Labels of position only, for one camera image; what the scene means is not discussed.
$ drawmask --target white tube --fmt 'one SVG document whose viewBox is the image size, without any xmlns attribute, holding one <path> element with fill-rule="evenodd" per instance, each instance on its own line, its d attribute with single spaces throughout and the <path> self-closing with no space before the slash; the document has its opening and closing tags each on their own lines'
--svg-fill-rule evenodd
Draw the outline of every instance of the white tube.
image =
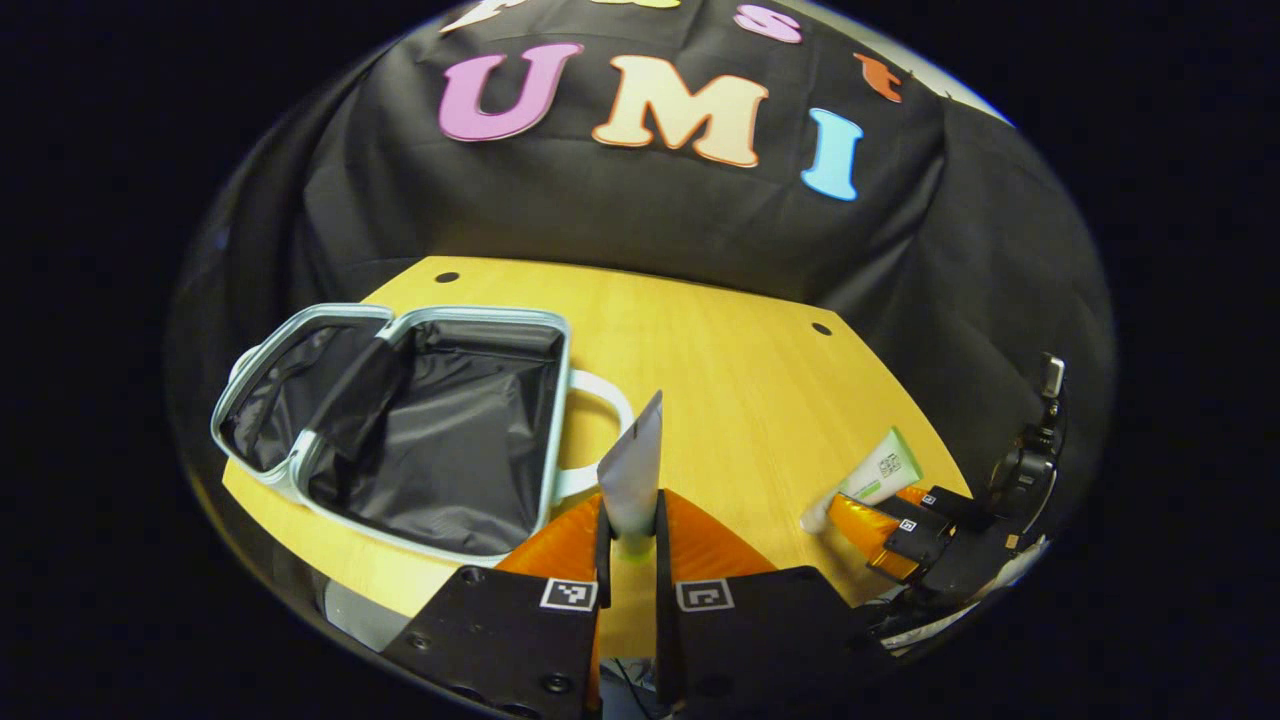
<svg viewBox="0 0 1280 720">
<path fill-rule="evenodd" d="M 662 466 L 662 391 L 599 465 L 600 496 L 623 555 L 645 556 L 653 547 Z"/>
<path fill-rule="evenodd" d="M 852 473 L 800 515 L 800 528 L 813 536 L 827 529 L 829 524 L 827 511 L 831 510 L 836 493 L 851 497 L 863 505 L 876 505 L 892 497 L 897 491 L 918 483 L 923 477 L 920 464 L 911 455 L 902 433 L 897 428 L 890 428 L 884 439 L 854 468 Z"/>
</svg>

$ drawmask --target cable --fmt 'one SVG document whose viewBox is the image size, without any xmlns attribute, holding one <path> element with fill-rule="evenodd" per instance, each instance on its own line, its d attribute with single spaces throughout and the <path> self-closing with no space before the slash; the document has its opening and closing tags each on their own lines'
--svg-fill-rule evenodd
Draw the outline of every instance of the cable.
<svg viewBox="0 0 1280 720">
<path fill-rule="evenodd" d="M 636 687 L 635 684 L 631 683 L 631 675 L 627 675 L 626 669 L 622 667 L 622 661 L 614 657 L 613 664 L 618 666 L 618 673 L 622 673 L 622 679 L 627 682 L 627 689 L 631 691 L 631 697 L 636 701 L 636 707 L 640 708 L 640 712 L 645 716 L 646 720 L 658 720 L 653 715 L 649 715 L 649 710 L 644 706 L 643 702 L 640 702 L 640 694 L 636 693 Z"/>
</svg>

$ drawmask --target suitcase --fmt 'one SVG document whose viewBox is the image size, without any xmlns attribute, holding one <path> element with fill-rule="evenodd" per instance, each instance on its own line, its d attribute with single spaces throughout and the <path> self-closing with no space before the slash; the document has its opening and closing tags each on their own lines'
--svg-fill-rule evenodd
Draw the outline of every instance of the suitcase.
<svg viewBox="0 0 1280 720">
<path fill-rule="evenodd" d="M 570 388 L 607 380 L 570 366 L 554 313 L 325 304 L 237 360 L 214 442 L 262 484 L 335 523 L 456 562 L 494 565 L 541 529 L 595 465 L 557 465 Z"/>
</svg>

